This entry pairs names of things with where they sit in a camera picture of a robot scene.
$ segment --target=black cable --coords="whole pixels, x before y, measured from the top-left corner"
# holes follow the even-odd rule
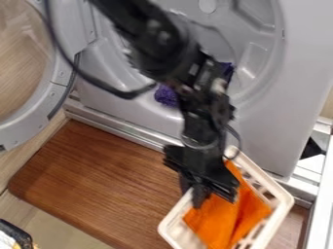
[[[228,124],[226,125],[226,130],[239,141],[239,145],[237,147],[237,152],[231,158],[227,157],[226,155],[224,155],[223,157],[226,158],[227,160],[235,160],[241,153],[241,136],[239,135],[238,132],[236,132],[235,129],[233,129]]]
[[[43,18],[44,23],[46,24],[49,33],[51,35],[51,39],[54,43],[54,45],[58,48],[61,56],[64,58],[64,60],[73,68],[73,70],[82,78],[84,79],[87,83],[99,88],[99,89],[103,89],[107,92],[110,92],[120,98],[124,98],[124,99],[134,99],[137,96],[139,96],[140,94],[147,92],[150,89],[153,89],[157,84],[151,84],[148,85],[146,87],[143,87],[141,89],[135,89],[135,90],[131,90],[131,91],[122,91],[116,88],[113,88],[112,86],[110,86],[109,84],[107,84],[106,82],[99,80],[98,78],[88,74],[87,72],[85,72],[84,70],[80,69],[78,66],[76,66],[73,61],[69,58],[69,56],[67,55],[67,53],[65,52],[62,44],[60,43],[55,29],[54,29],[54,22],[53,22],[53,17],[52,17],[52,12],[51,12],[51,7],[50,7],[50,0],[44,0],[44,4],[45,4],[45,13],[46,13],[46,18]]]

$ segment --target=washing machine door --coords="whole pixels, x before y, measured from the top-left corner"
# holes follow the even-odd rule
[[[54,12],[70,57],[93,37],[77,19],[85,10],[78,1],[57,1]],[[35,136],[60,108],[75,75],[49,40],[42,1],[0,1],[0,148],[11,150]]]
[[[333,79],[333,1],[155,2],[189,18],[206,50],[236,65],[229,94],[238,109],[233,126],[243,150],[263,168],[290,175]],[[126,41],[99,12],[92,15],[96,40],[82,53],[83,68],[118,89],[146,85],[123,53]],[[100,123],[112,116],[169,137],[180,135],[180,113],[157,103],[153,91],[127,101],[82,81],[78,92],[84,106],[104,115]]]

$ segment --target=white laundry basket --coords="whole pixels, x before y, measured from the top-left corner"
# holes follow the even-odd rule
[[[229,147],[226,155],[232,157],[236,147]],[[272,214],[254,227],[234,248],[266,248],[284,218],[294,205],[293,196],[266,174],[245,154],[234,160],[242,176],[253,191],[272,207]],[[165,216],[158,227],[159,234],[175,249],[204,249],[206,246],[183,221],[183,216],[192,208],[190,189]]]

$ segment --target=wooden platform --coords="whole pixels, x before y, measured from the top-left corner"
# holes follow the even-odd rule
[[[15,196],[116,248],[169,248],[157,225],[180,198],[163,155],[69,122],[11,180]],[[296,208],[270,248],[296,248],[308,212]]]

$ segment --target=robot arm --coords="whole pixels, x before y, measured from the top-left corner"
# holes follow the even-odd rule
[[[147,0],[90,1],[129,41],[132,65],[176,92],[184,117],[184,147],[165,146],[165,165],[194,188],[195,207],[211,193],[234,201],[239,182],[222,161],[235,109],[226,93],[234,73],[231,63],[203,52],[188,19]]]

